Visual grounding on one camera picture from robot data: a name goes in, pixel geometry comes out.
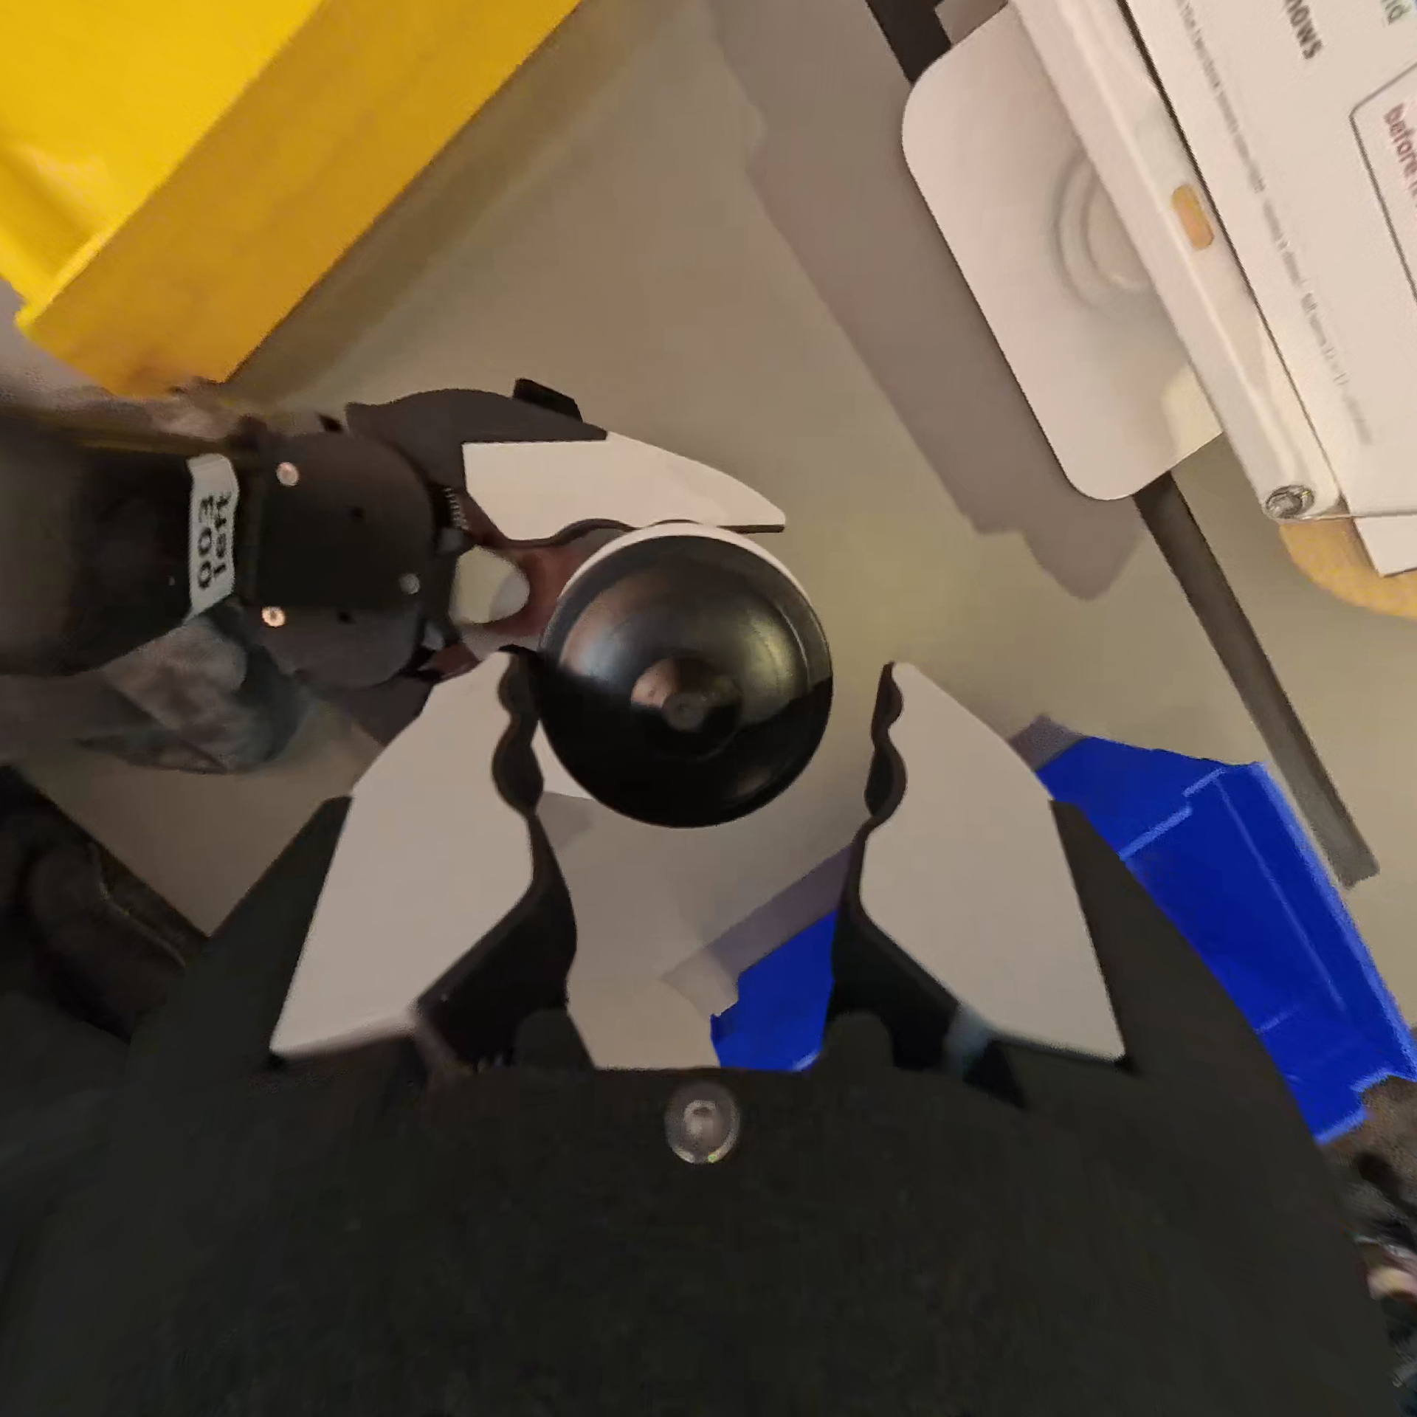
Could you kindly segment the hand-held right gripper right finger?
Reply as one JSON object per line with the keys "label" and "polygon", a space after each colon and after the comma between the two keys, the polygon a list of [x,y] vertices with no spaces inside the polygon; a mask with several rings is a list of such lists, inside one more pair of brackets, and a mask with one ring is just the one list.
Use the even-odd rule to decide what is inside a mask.
{"label": "hand-held right gripper right finger", "polygon": [[1122,1061],[1055,801],[1035,771],[905,661],[881,671],[871,737],[831,1021],[878,1021],[891,1063],[910,1071],[969,1071],[998,1041]]}

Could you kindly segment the instruction sheet on stand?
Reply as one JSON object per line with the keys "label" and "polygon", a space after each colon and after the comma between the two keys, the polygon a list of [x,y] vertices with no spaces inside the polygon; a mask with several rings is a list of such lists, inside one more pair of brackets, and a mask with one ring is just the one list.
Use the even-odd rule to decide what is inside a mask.
{"label": "instruction sheet on stand", "polygon": [[[1141,36],[1134,20],[1129,12],[1129,3],[1121,3],[1128,15],[1129,30],[1134,36],[1136,44],[1141,49],[1141,54],[1146,61],[1148,73],[1155,78],[1160,93],[1163,95],[1163,103],[1166,111],[1170,113],[1180,138],[1185,154],[1192,159],[1192,164],[1198,174],[1198,181],[1202,184],[1202,194],[1208,209],[1212,213],[1212,221],[1217,226],[1217,231],[1222,235],[1227,248],[1230,250],[1242,278],[1246,282],[1246,292],[1249,294],[1254,307],[1259,310],[1259,317],[1262,322],[1262,332],[1271,337],[1271,332],[1266,326],[1262,310],[1259,309],[1252,289],[1249,285],[1247,275],[1235,257],[1235,250],[1227,236],[1224,224],[1219,219],[1219,214],[1214,208],[1212,197],[1200,177],[1200,170],[1193,160],[1192,150],[1187,147],[1183,133],[1176,123],[1176,116],[1171,110],[1168,98],[1165,96],[1163,88],[1160,86],[1158,74],[1155,66],[1151,64],[1149,56],[1146,54],[1144,46],[1141,44]],[[1413,572],[1401,572],[1394,577],[1379,575],[1369,558],[1364,542],[1359,537],[1357,523],[1347,503],[1342,499],[1338,483],[1333,476],[1332,467],[1328,466],[1328,459],[1323,454],[1320,440],[1315,434],[1315,429],[1306,415],[1305,405],[1296,391],[1295,383],[1291,381],[1289,373],[1284,368],[1281,353],[1278,351],[1274,341],[1273,346],[1279,356],[1279,368],[1281,373],[1288,376],[1288,381],[1293,386],[1295,395],[1300,400],[1301,408],[1301,432],[1313,434],[1318,447],[1320,447],[1320,469],[1322,472],[1328,472],[1335,483],[1335,489],[1330,493],[1320,493],[1315,508],[1311,508],[1305,516],[1300,513],[1286,513],[1281,511],[1271,516],[1264,504],[1261,504],[1266,516],[1276,523],[1281,530],[1281,538],[1288,548],[1288,553],[1293,562],[1298,564],[1301,572],[1310,577],[1316,585],[1332,592],[1338,599],[1354,604],[1360,609],[1374,611],[1377,614],[1389,614],[1404,619],[1414,619],[1414,570]]]}

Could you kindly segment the black bottle lid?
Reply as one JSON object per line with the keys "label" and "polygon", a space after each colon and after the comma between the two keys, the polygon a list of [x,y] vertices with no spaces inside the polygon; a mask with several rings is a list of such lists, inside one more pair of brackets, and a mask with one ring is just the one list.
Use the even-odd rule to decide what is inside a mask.
{"label": "black bottle lid", "polygon": [[807,591],[761,545],[664,523],[566,584],[534,653],[540,725],[576,786],[653,827],[718,827],[807,769],[834,666]]}

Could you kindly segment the blue storage bin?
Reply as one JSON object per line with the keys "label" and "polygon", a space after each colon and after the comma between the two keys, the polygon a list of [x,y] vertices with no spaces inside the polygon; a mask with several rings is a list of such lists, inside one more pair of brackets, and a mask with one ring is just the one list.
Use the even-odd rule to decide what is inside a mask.
{"label": "blue storage bin", "polygon": [[1286,796],[1262,764],[1074,737],[1041,785],[1084,810],[1266,1046],[1316,1140],[1414,1080],[1414,1039]]}

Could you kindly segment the yellow storage bin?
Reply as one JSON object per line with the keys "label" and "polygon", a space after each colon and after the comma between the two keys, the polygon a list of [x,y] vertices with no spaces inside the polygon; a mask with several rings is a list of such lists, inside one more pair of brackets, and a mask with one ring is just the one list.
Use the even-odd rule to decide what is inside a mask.
{"label": "yellow storage bin", "polygon": [[225,381],[574,2],[4,2],[4,312],[117,397]]}

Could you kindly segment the person's left hand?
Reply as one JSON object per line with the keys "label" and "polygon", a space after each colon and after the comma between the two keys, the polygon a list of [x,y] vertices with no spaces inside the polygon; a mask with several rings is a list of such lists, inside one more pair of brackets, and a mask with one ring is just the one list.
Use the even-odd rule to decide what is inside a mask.
{"label": "person's left hand", "polygon": [[566,582],[579,565],[569,545],[508,547],[497,555],[498,577],[485,621],[466,636],[478,660],[507,648],[537,650]]}

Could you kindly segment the white stand base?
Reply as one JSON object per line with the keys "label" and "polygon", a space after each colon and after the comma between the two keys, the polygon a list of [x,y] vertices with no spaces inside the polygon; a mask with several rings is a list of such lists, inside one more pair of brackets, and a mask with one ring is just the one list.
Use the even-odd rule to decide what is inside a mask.
{"label": "white stand base", "polygon": [[913,84],[903,152],[1070,484],[1131,498],[1220,425],[1018,12]]}

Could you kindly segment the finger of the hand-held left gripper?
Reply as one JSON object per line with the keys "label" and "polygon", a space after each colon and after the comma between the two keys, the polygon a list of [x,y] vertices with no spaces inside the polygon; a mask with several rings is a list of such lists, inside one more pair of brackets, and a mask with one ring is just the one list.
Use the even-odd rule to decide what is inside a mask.
{"label": "finger of the hand-held left gripper", "polygon": [[608,434],[593,439],[466,442],[466,494],[507,543],[581,531],[691,523],[778,533],[787,515],[763,493],[689,456]]}
{"label": "finger of the hand-held left gripper", "polygon": [[530,584],[522,569],[486,548],[458,558],[451,582],[449,621],[476,660],[512,648],[530,648],[530,636],[507,629],[529,606]]}

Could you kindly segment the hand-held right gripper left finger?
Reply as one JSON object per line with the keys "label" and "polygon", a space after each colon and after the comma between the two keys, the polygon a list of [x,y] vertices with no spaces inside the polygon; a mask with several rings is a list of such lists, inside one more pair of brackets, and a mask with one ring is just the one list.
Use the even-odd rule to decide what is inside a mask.
{"label": "hand-held right gripper left finger", "polygon": [[436,687],[348,798],[272,1049],[433,1038],[471,1066],[567,1012],[574,904],[539,817],[527,653]]}

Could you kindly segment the printed instruction sheet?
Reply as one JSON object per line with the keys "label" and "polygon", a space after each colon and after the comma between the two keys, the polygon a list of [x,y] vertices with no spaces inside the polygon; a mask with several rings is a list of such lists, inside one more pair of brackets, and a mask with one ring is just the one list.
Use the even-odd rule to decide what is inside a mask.
{"label": "printed instruction sheet", "polygon": [[1414,3],[1129,3],[1379,575],[1414,570]]}

